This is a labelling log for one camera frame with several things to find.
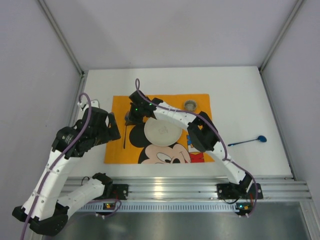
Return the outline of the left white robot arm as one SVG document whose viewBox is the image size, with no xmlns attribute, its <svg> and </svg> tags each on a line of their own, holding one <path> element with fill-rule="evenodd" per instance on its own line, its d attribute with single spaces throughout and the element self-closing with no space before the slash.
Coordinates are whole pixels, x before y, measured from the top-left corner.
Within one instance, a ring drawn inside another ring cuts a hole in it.
<svg viewBox="0 0 320 240">
<path fill-rule="evenodd" d="M 113 180 L 100 172 L 72 193 L 61 196 L 61 192 L 71 171 L 85 153 L 120 137 L 112 112 L 98 107 L 87 108 L 74 126 L 66 126 L 57 132 L 35 189 L 23 205 L 13 209 L 12 216 L 38 235 L 54 237 L 84 205 L 109 198 Z"/>
</svg>

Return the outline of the blue spoon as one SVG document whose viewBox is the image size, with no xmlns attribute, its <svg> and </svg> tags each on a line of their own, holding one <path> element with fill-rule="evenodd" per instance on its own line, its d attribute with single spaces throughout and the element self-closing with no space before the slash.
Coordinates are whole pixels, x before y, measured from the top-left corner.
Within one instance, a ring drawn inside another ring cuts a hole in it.
<svg viewBox="0 0 320 240">
<path fill-rule="evenodd" d="M 250 140 L 245 140 L 245 141 L 240 141 L 240 142 L 234 142 L 234 143 L 228 144 L 227 146 L 228 147 L 233 147 L 233 146 L 236 146 L 236 145 L 245 144 L 245 143 L 254 142 L 254 141 L 258 141 L 258 142 L 261 142 L 261 143 L 266 143 L 267 142 L 267 138 L 264 135 L 259 135 L 255 139 L 250 139 Z"/>
</svg>

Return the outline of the blue fork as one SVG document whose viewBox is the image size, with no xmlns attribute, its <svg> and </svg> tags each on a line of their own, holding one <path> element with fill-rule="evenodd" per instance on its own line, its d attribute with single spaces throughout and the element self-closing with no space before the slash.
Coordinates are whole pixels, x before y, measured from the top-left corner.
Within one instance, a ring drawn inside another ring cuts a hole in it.
<svg viewBox="0 0 320 240">
<path fill-rule="evenodd" d="M 127 125 L 127 123 L 126 123 L 126 124 L 125 124 L 124 137 L 123 137 L 123 149 L 126 149 L 127 129 L 128 129 L 128 125 Z"/>
</svg>

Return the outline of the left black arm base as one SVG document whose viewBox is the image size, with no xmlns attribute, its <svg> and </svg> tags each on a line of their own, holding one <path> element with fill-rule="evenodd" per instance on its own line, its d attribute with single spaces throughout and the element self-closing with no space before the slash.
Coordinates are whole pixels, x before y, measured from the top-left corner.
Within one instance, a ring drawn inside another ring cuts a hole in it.
<svg viewBox="0 0 320 240">
<path fill-rule="evenodd" d="M 113 184 L 109 195 L 110 199 L 126 200 L 129 194 L 128 184 Z"/>
</svg>

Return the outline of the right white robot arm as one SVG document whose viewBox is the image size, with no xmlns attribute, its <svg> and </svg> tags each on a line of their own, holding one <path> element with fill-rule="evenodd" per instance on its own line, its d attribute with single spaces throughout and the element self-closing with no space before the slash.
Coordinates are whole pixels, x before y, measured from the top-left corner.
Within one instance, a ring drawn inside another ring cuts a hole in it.
<svg viewBox="0 0 320 240">
<path fill-rule="evenodd" d="M 133 126 L 129 141 L 136 148 L 142 149 L 138 157 L 139 164 L 182 164 L 192 161 L 187 149 L 177 140 L 160 145 L 147 136 L 148 124 L 163 121 L 181 131 L 187 131 L 192 146 L 198 152 L 206 153 L 221 164 L 236 192 L 247 194 L 251 187 L 257 186 L 254 177 L 231 159 L 226 144 L 207 113 L 182 110 L 159 98 L 149 99 L 139 90 L 132 93 L 129 99 L 128 122 Z"/>
</svg>

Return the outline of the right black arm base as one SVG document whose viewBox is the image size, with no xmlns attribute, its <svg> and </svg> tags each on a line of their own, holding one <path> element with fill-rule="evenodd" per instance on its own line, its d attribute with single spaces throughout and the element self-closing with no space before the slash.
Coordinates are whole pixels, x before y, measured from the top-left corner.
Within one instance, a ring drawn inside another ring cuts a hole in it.
<svg viewBox="0 0 320 240">
<path fill-rule="evenodd" d="M 234 183 L 219 183 L 216 185 L 219 200 L 261 200 L 264 198 L 260 184 L 252 184 L 249 190 Z"/>
</svg>

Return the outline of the white round plate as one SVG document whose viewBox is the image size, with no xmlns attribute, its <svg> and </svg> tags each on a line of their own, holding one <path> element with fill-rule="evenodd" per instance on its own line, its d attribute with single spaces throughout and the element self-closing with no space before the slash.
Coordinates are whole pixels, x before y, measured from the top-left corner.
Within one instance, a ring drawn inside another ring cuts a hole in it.
<svg viewBox="0 0 320 240">
<path fill-rule="evenodd" d="M 151 144 L 158 147 L 168 147 L 180 139 L 183 130 L 169 121 L 149 118 L 143 131 Z"/>
</svg>

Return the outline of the orange Mickey placemat cloth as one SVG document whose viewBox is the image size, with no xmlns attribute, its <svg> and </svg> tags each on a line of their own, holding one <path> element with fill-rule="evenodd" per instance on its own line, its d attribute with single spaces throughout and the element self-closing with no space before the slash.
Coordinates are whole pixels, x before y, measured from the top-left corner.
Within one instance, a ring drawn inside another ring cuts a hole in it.
<svg viewBox="0 0 320 240">
<path fill-rule="evenodd" d="M 125 114 L 130 110 L 130 102 L 128 96 L 113 97 L 112 112 L 121 138 L 107 144 L 105 164 L 187 164 L 213 161 L 212 157 L 194 148 L 186 130 L 172 145 L 161 147 L 151 144 L 144 134 L 147 117 L 142 124 L 127 126 L 126 146 L 123 149 Z"/>
</svg>

